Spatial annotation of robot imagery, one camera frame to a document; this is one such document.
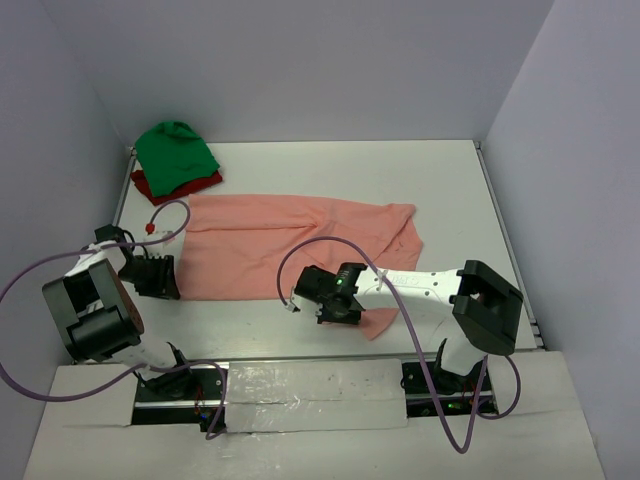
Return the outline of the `pink t shirt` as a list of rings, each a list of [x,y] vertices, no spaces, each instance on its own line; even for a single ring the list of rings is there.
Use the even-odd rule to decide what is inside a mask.
[[[413,270],[423,243],[412,204],[372,205],[294,195],[192,195],[177,269],[191,301],[271,300],[302,270],[335,272],[370,258]]]

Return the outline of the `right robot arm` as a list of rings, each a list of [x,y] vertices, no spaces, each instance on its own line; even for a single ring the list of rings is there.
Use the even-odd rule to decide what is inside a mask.
[[[390,309],[406,312],[413,325],[419,320],[453,321],[453,333],[440,343],[431,368],[442,394],[461,390],[485,356],[514,353],[523,304],[520,290],[478,260],[441,272],[344,263],[331,273],[307,266],[290,300],[293,310],[313,313],[319,324],[362,326]]]

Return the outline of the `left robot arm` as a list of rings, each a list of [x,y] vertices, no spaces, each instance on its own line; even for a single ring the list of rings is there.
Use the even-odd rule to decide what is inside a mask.
[[[175,260],[159,250],[134,253],[133,235],[114,225],[94,231],[74,267],[42,287],[63,344],[76,361],[115,361],[140,368],[136,376],[152,393],[184,399],[196,375],[169,342],[144,335],[142,316],[125,285],[141,297],[179,300]]]

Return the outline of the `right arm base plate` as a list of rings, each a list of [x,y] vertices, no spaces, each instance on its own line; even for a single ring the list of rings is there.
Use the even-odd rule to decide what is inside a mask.
[[[469,415],[473,406],[475,390],[480,377],[481,363],[478,362],[471,373],[462,380],[444,380],[433,372],[434,361],[427,367],[433,376],[437,396],[445,416]],[[401,360],[402,378],[400,386],[405,393],[406,413],[409,418],[437,417],[435,402],[428,389],[421,365],[417,358]],[[479,395],[479,412],[484,415],[498,413],[489,373],[486,372]]]

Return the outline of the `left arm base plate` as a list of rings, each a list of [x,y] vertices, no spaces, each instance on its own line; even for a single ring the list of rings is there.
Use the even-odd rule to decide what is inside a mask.
[[[207,433],[226,430],[223,399],[227,369],[196,366],[187,371],[164,374],[153,380],[138,378],[131,424],[134,426],[197,425]]]

